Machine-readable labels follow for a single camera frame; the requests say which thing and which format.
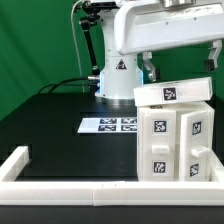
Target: white block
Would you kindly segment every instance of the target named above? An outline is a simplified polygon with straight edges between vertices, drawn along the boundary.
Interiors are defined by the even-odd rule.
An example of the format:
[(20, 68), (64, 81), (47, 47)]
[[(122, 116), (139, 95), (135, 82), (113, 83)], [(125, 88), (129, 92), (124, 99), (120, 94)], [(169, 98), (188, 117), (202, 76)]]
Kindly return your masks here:
[[(188, 145), (186, 145), (186, 147), (188, 147), (192, 141), (192, 139), (190, 138), (186, 140), (184, 143), (183, 137), (181, 139), (181, 134), (180, 134), (182, 133), (181, 131), (182, 130), (186, 131), (186, 128), (187, 128), (186, 125), (181, 123), (181, 119), (182, 119), (182, 116), (185, 116), (186, 114), (190, 114), (190, 113), (195, 113), (195, 111), (196, 113), (198, 113), (198, 111), (202, 111), (202, 113), (207, 114), (206, 115), (207, 127), (204, 126), (204, 128), (205, 130), (208, 131), (208, 133), (206, 136), (202, 137), (202, 139), (205, 139), (206, 144), (192, 145), (192, 147), (188, 148), (187, 154), (189, 154), (189, 157), (190, 156), (194, 157), (195, 161), (201, 160), (202, 162), (203, 159), (206, 160), (206, 168), (204, 168), (205, 173), (203, 175), (205, 179), (203, 178), (202, 179), (205, 181), (209, 180), (210, 152), (208, 149), (212, 148), (214, 110), (210, 106), (208, 106), (205, 102), (192, 102), (192, 103), (181, 103), (181, 104), (167, 104), (167, 105), (161, 105), (161, 106), (138, 107), (138, 110), (137, 110), (137, 116), (138, 116), (137, 173), (138, 173), (138, 177), (140, 181), (149, 181), (149, 180), (157, 181), (160, 178), (162, 178), (161, 176), (160, 178), (156, 179), (155, 176), (153, 175), (152, 173), (153, 161), (156, 160), (155, 158), (157, 156), (159, 156), (160, 158), (162, 157), (165, 158), (167, 156), (168, 158), (170, 152), (171, 153), (174, 152), (174, 158), (172, 158), (172, 161), (174, 163), (174, 180), (179, 179), (179, 175), (180, 175), (179, 166), (181, 166), (182, 167), (181, 169), (183, 170), (190, 169), (190, 167), (183, 168), (186, 165), (186, 159), (187, 159), (187, 157), (183, 156), (183, 149), (181, 149), (182, 154), (180, 155), (180, 147), (183, 148), (183, 145), (186, 145), (186, 141), (188, 142), (187, 143)], [(170, 137), (169, 135), (164, 135), (164, 136), (155, 135), (155, 133), (153, 133), (153, 129), (154, 129), (153, 121), (155, 121), (155, 118), (159, 118), (159, 116), (162, 116), (161, 118), (165, 119), (165, 117), (168, 118), (171, 113), (176, 114), (175, 115), (176, 117), (174, 118), (175, 123), (173, 126), (171, 126), (173, 137)]]
[(139, 181), (171, 181), (174, 178), (176, 112), (138, 111)]
[(99, 182), (94, 183), (93, 205), (124, 205), (125, 182)]
[(181, 116), (180, 181), (208, 181), (210, 174), (210, 139), (213, 121), (210, 110), (194, 111)]
[(135, 105), (162, 105), (210, 100), (211, 78), (147, 84), (134, 89)]
[(14, 181), (29, 161), (28, 146), (20, 146), (0, 168), (0, 181)]

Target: black cable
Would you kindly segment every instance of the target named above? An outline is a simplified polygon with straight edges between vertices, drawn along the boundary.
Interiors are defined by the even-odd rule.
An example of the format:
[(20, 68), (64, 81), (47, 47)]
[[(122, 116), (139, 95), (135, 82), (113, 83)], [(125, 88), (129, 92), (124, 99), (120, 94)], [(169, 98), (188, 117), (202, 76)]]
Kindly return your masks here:
[(75, 82), (75, 81), (82, 81), (82, 80), (88, 80), (88, 77), (80, 77), (80, 78), (72, 78), (72, 79), (66, 79), (66, 80), (63, 80), (63, 81), (59, 82), (58, 84), (55, 84), (55, 85), (48, 91), (48, 93), (52, 93), (56, 88), (58, 88), (58, 87), (60, 86), (60, 84), (68, 83), (68, 82)]
[(57, 84), (49, 84), (44, 87), (42, 87), (39, 91), (38, 94), (40, 94), (44, 89), (51, 87), (51, 86), (96, 86), (96, 84), (66, 84), (66, 83), (57, 83)]

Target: white box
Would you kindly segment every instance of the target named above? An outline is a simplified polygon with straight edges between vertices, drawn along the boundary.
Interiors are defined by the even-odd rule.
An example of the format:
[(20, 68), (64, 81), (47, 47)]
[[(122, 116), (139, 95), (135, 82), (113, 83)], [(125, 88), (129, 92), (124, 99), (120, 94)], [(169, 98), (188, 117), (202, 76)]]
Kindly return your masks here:
[(212, 94), (210, 77), (153, 83), (134, 89), (137, 107), (210, 100)]
[[(200, 122), (203, 120), (203, 129), (206, 130), (205, 135), (202, 136), (199, 140), (196, 139), (196, 136), (190, 136), (189, 133), (192, 133), (192, 127), (194, 123), (199, 122), (195, 117), (190, 116), (196, 113), (196, 118), (204, 117), (199, 119)], [(190, 117), (191, 120), (188, 122), (187, 126), (183, 119), (185, 117)], [(155, 122), (157, 120), (167, 121), (167, 132), (161, 132), (159, 135), (155, 133)], [(204, 173), (200, 172), (199, 175), (194, 175), (193, 179), (189, 178), (189, 175), (186, 174), (186, 170), (190, 172), (190, 162), (193, 161), (190, 154), (193, 152), (194, 155), (199, 155), (198, 157), (202, 158), (205, 148), (212, 148), (212, 133), (213, 133), (213, 123), (214, 123), (214, 110), (207, 105), (205, 102), (192, 102), (192, 103), (182, 103), (182, 104), (167, 104), (162, 106), (149, 106), (149, 107), (138, 107), (138, 131), (137, 131), (137, 173), (139, 181), (168, 181), (168, 180), (182, 180), (182, 181), (208, 181), (210, 175), (210, 165), (209, 157), (204, 157), (200, 160), (200, 167), (206, 167)], [(155, 146), (162, 146), (161, 149), (157, 147), (157, 154), (160, 154), (161, 161), (166, 163), (167, 169), (171, 169), (174, 166), (174, 172), (168, 172), (167, 175), (155, 175), (155, 171), (152, 170), (154, 167), (155, 155)], [(203, 150), (196, 150), (196, 147), (204, 147)], [(174, 156), (171, 154), (166, 154), (165, 151), (174, 153)]]

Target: warning label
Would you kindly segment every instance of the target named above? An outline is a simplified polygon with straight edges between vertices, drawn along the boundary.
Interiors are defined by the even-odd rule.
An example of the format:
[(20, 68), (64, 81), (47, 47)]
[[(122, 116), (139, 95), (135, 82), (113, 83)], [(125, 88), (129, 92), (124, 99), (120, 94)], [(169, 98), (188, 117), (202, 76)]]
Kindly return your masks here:
[(118, 69), (118, 70), (127, 69), (127, 67), (124, 64), (124, 61), (122, 59), (120, 60), (119, 64), (117, 65), (116, 69)]

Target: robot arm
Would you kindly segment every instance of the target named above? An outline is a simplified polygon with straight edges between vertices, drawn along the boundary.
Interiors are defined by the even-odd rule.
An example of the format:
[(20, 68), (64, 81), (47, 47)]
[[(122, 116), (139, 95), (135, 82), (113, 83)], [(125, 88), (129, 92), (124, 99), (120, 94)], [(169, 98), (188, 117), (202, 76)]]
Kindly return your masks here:
[(223, 7), (223, 0), (126, 2), (115, 16), (116, 50), (126, 55), (211, 42), (205, 67), (212, 71), (224, 37)]

